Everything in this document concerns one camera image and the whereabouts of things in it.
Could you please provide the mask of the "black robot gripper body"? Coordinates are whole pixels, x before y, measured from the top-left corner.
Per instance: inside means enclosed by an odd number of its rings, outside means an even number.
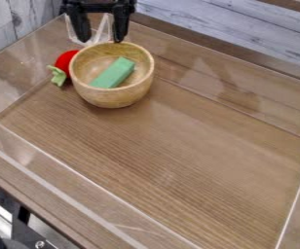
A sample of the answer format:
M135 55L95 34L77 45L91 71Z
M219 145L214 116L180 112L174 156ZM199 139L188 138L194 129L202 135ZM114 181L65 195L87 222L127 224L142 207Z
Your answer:
M79 8L86 13L134 13L136 0L61 0L60 12Z

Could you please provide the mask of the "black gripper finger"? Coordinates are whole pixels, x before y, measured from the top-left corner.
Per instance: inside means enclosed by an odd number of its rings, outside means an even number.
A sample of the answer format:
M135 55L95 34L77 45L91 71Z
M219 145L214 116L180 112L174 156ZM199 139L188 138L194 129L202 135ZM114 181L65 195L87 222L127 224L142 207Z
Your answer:
M75 36L82 43L91 38L90 21L82 6L77 3L67 5L67 15L71 19Z
M124 39L127 34L128 28L128 6L124 4L116 4L112 9L114 15L114 24L112 24L112 31L114 31L114 42L120 43Z

